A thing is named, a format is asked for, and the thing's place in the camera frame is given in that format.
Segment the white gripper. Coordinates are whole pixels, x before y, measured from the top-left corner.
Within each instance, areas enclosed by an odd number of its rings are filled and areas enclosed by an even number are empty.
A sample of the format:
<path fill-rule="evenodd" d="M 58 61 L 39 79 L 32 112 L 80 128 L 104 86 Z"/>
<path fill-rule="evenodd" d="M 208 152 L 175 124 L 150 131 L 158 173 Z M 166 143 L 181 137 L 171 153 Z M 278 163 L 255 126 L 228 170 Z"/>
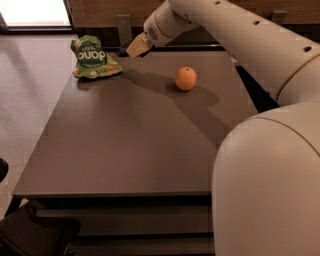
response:
<path fill-rule="evenodd" d="M 170 42 L 169 37 L 165 36 L 158 28 L 154 15 L 148 17 L 144 23 L 143 29 L 144 33 L 136 36 L 126 49 L 127 54 L 131 58 L 146 53 L 152 48 L 152 45 L 165 46 Z"/>

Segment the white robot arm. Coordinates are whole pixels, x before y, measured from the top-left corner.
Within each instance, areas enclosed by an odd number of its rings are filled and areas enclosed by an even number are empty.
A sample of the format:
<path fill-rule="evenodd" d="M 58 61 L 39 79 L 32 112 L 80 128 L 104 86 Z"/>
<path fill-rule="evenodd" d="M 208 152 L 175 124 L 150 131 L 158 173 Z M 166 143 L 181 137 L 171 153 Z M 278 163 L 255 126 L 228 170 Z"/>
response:
<path fill-rule="evenodd" d="M 320 256 L 320 45 L 229 0 L 165 0 L 128 53 L 198 26 L 279 105 L 240 123 L 218 150 L 216 256 Z"/>

